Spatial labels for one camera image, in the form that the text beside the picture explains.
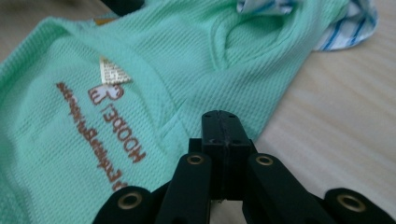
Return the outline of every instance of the striped cloth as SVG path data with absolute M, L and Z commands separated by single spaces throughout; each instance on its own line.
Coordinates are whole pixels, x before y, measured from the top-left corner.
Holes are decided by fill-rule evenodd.
M 305 0 L 238 0 L 242 14 L 285 15 Z M 373 0 L 348 0 L 340 19 L 331 24 L 314 50 L 336 50 L 354 47 L 373 35 L 378 21 Z

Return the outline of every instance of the waffle knit fabric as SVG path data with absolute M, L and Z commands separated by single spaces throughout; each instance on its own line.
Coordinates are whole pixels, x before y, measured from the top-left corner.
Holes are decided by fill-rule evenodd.
M 346 5 L 153 1 L 103 26 L 42 21 L 0 67 L 0 223 L 90 223 L 114 190 L 158 188 L 210 110 L 256 139 Z M 101 86 L 100 56 L 134 82 Z

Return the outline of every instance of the table surface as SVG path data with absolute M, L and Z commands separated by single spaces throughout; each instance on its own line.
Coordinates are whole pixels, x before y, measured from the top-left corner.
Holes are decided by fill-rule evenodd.
M 312 53 L 256 147 L 319 197 L 354 189 L 396 218 L 396 1 L 375 3 L 375 35 L 353 49 Z M 99 0 L 0 0 L 0 61 L 47 16 L 107 12 Z M 213 203 L 211 223 L 246 223 L 240 210 Z

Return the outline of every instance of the brown printed logo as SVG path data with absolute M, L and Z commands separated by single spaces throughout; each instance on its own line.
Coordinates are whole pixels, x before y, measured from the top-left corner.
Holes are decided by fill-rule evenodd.
M 120 85 L 100 85 L 88 91 L 94 105 L 99 105 L 107 97 L 110 100 L 118 100 L 123 95 L 123 88 Z
M 104 149 L 103 143 L 98 139 L 98 131 L 86 126 L 85 117 L 81 114 L 81 108 L 73 92 L 63 82 L 57 83 L 56 87 L 69 104 L 69 115 L 73 117 L 76 129 L 91 146 L 92 152 L 98 160 L 97 167 L 104 170 L 108 181 L 112 184 L 112 189 L 116 191 L 128 186 L 128 183 L 122 181 L 122 171 L 115 169 L 113 162 L 107 157 L 107 150 Z M 106 98 L 117 101 L 123 94 L 124 89 L 120 85 L 100 85 L 88 91 L 92 103 L 97 106 L 100 106 Z M 134 135 L 133 129 L 120 115 L 117 108 L 110 103 L 102 106 L 100 111 L 105 123 L 111 124 L 112 131 L 119 140 L 123 151 L 128 155 L 128 159 L 132 160 L 132 163 L 142 161 L 146 157 L 146 152 L 142 153 L 142 146 Z
M 107 97 L 116 101 L 124 94 L 120 85 L 101 85 L 96 86 L 88 91 L 91 101 L 94 105 L 99 105 Z M 113 104 L 105 106 L 101 112 L 106 123 L 111 123 L 113 133 L 121 142 L 122 148 L 128 154 L 132 162 L 139 162 L 146 157 L 146 152 L 141 153 L 142 146 L 139 140 L 134 136 L 133 130 L 129 127 L 125 119 L 120 116 L 119 111 Z
M 97 167 L 105 171 L 108 181 L 112 184 L 112 189 L 116 191 L 128 186 L 127 183 L 121 181 L 122 171 L 119 169 L 117 171 L 114 170 L 112 161 L 107 157 L 107 150 L 104 149 L 102 142 L 97 138 L 97 130 L 87 128 L 85 118 L 81 115 L 81 109 L 73 92 L 62 82 L 57 83 L 56 87 L 69 104 L 70 115 L 77 124 L 76 128 L 78 132 L 90 144 L 93 154 L 99 161 Z

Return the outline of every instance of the clothing tag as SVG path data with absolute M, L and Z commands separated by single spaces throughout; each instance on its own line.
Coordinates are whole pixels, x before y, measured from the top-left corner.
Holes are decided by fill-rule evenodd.
M 100 75 L 103 84 L 120 84 L 132 79 L 114 63 L 104 57 L 100 57 Z

